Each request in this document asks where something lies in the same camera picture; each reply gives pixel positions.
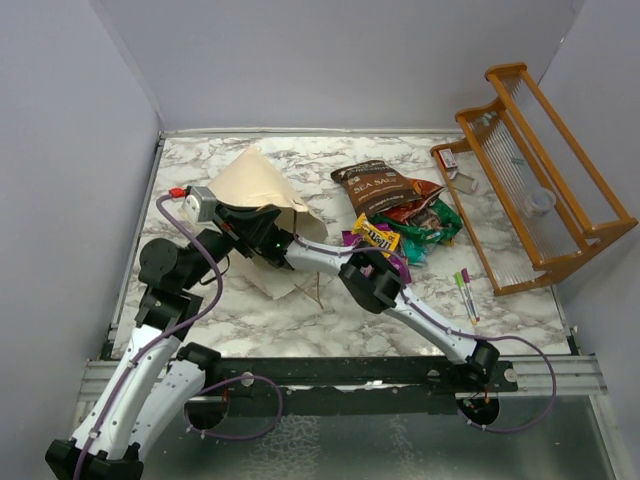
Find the beige paper bag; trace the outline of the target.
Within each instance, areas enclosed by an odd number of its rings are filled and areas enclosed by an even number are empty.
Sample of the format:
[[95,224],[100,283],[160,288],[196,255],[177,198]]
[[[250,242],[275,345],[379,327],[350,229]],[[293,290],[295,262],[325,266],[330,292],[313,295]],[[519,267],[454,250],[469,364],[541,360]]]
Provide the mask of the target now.
[[250,146],[204,186],[191,188],[181,206],[191,224],[214,224],[233,232],[240,246],[231,253],[236,269],[272,299],[282,298],[311,275],[294,273],[284,261],[291,234],[322,242],[325,223],[263,155]]

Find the purple snack packet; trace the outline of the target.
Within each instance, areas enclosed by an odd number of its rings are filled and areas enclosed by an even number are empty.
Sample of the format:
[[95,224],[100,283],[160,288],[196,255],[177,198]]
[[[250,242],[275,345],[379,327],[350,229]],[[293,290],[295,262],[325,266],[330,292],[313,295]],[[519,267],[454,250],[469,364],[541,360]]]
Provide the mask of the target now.
[[363,241],[363,237],[360,234],[352,233],[349,230],[341,232],[342,241],[345,247],[356,247]]

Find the dark brown chocolate packet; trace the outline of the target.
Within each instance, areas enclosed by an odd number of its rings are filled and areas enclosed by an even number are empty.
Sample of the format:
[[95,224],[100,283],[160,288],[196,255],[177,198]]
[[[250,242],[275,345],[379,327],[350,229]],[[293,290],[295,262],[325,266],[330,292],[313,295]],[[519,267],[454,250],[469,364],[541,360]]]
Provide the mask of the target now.
[[334,170],[331,179],[346,190],[357,216],[371,217],[418,197],[409,179],[382,160]]

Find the yellow m&m's packet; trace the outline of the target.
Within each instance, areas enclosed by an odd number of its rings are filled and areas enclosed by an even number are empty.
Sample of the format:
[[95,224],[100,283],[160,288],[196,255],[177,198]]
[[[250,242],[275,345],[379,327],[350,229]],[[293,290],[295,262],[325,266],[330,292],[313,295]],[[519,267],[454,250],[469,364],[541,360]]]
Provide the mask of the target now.
[[391,252],[398,252],[401,236],[392,230],[380,229],[367,218],[365,213],[357,218],[351,233],[361,236],[371,246],[385,250],[386,256],[389,256]]

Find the red doritos bag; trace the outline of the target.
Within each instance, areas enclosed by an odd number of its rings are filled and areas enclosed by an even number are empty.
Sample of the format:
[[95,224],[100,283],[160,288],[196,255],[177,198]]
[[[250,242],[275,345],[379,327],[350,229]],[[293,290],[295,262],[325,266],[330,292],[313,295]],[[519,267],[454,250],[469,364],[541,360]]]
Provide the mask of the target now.
[[418,197],[383,211],[383,216],[392,221],[407,224],[412,217],[438,200],[445,190],[443,186],[429,180],[410,178],[409,182]]

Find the green crisps bag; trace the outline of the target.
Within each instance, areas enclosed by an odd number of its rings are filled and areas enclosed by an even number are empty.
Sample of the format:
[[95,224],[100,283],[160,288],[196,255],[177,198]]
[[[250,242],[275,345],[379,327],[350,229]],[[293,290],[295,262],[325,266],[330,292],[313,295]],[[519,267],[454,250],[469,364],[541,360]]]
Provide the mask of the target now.
[[450,244],[463,227],[460,216],[439,198],[406,203],[373,216],[417,245]]

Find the teal snack packet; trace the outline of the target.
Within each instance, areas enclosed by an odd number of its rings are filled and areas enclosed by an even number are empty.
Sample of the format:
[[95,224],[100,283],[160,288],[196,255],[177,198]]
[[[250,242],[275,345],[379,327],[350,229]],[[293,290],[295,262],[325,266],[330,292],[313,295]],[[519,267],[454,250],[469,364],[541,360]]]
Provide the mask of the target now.
[[425,266],[428,252],[424,245],[415,243],[410,238],[402,240],[402,250],[410,266]]

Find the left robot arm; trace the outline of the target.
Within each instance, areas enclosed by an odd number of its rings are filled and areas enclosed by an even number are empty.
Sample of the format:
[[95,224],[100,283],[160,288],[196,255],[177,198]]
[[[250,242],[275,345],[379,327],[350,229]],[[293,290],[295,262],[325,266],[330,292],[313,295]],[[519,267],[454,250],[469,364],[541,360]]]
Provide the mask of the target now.
[[277,261],[291,241],[276,220],[275,206],[234,207],[207,201],[196,217],[214,224],[188,239],[149,241],[139,255],[139,280],[146,288],[126,351],[95,406],[68,440],[55,440],[45,461],[58,479],[139,479],[144,460],[177,412],[197,393],[225,386],[218,352],[182,342],[193,324],[218,303],[191,288],[214,272],[230,252],[264,254]]

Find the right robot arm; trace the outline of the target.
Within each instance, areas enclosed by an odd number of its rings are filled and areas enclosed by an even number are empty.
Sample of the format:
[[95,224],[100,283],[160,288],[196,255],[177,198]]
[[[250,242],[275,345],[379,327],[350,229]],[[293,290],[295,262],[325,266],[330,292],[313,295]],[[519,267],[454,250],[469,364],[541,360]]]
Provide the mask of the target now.
[[440,349],[467,389],[481,391],[494,381],[499,350],[422,301],[381,248],[336,247],[286,234],[267,261],[276,268],[339,278],[362,309],[401,321]]

